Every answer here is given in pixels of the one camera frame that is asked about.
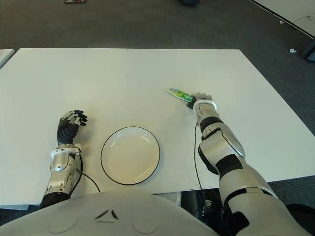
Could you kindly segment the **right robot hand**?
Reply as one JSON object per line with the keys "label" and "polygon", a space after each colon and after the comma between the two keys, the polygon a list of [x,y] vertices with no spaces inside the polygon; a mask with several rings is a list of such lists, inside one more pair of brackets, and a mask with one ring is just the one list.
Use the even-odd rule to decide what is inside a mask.
{"label": "right robot hand", "polygon": [[191,95],[192,97],[192,101],[190,101],[186,106],[190,109],[193,108],[194,104],[196,101],[198,100],[210,100],[212,101],[212,96],[211,95],[207,95],[205,93],[194,93]]}

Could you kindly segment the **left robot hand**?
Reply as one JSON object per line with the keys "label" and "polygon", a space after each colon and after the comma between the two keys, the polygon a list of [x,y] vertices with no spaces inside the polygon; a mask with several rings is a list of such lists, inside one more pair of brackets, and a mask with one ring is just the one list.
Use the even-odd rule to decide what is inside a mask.
{"label": "left robot hand", "polygon": [[87,116],[81,110],[71,110],[64,114],[57,128],[58,145],[73,144],[80,126],[87,125]]}

